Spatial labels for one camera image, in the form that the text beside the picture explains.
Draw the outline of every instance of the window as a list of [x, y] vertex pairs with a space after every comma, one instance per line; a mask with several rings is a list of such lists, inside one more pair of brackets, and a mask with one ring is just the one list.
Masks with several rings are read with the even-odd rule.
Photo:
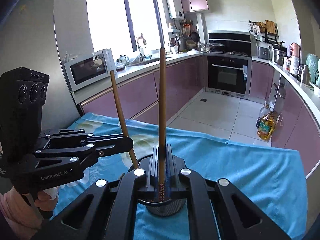
[[114, 60], [139, 50], [143, 34], [145, 54], [164, 46], [157, 0], [87, 0], [94, 51], [112, 49]]

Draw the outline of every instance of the wooden cutting board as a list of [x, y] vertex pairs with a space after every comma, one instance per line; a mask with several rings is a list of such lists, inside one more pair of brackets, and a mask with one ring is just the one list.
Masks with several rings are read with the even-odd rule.
[[266, 20], [267, 32], [276, 34], [276, 23]]

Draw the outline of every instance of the white water heater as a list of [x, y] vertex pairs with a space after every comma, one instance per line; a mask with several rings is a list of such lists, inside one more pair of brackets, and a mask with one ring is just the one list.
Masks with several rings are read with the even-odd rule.
[[183, 20], [184, 14], [181, 0], [167, 0], [171, 19]]

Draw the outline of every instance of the tiled floor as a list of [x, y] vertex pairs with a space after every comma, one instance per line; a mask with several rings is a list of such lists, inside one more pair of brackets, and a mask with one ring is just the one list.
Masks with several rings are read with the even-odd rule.
[[257, 135], [256, 122], [262, 104], [245, 99], [202, 92], [169, 127], [203, 132], [232, 141], [268, 146]]

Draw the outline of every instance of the chopstick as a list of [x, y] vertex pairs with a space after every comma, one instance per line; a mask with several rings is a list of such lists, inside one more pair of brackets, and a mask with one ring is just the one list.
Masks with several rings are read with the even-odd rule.
[[[119, 117], [121, 130], [122, 130], [122, 133], [123, 133], [124, 136], [129, 136], [128, 128], [127, 128], [127, 125], [125, 123], [124, 114], [123, 114], [123, 111], [122, 111], [120, 98], [119, 98], [119, 94], [118, 94], [115, 73], [114, 73], [113, 70], [110, 71], [110, 76], [111, 76], [111, 84], [112, 84], [113, 96], [115, 98], [116, 109], [117, 109], [117, 112], [118, 112], [118, 117]], [[134, 154], [133, 148], [129, 151], [129, 156], [130, 156], [130, 159], [132, 161], [133, 167], [135, 169], [139, 168], [137, 157]]]
[[164, 169], [165, 169], [165, 133], [166, 133], [166, 117], [165, 117], [165, 49], [160, 49], [160, 82], [159, 82], [159, 185], [164, 184]]

